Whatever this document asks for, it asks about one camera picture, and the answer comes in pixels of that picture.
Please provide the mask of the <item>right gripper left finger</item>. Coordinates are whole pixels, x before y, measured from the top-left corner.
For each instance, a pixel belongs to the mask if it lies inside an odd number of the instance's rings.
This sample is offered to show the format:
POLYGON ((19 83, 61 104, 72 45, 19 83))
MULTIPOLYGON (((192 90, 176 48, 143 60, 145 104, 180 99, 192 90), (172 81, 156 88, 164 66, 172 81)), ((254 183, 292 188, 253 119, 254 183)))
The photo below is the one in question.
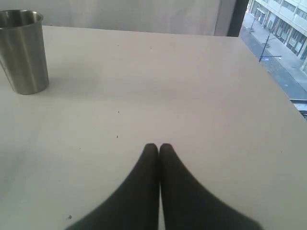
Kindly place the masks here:
POLYGON ((70 230, 156 230, 159 219, 158 149, 144 146, 134 168, 117 190, 70 230))

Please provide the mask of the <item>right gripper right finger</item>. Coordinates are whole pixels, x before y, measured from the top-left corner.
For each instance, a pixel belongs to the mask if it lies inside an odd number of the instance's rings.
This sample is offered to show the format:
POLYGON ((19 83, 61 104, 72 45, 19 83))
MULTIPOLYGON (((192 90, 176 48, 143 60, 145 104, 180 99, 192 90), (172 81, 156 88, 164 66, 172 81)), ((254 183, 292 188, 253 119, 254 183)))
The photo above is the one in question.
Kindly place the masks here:
POLYGON ((171 144, 159 150, 167 230, 260 230, 262 226, 210 193, 189 172, 171 144))

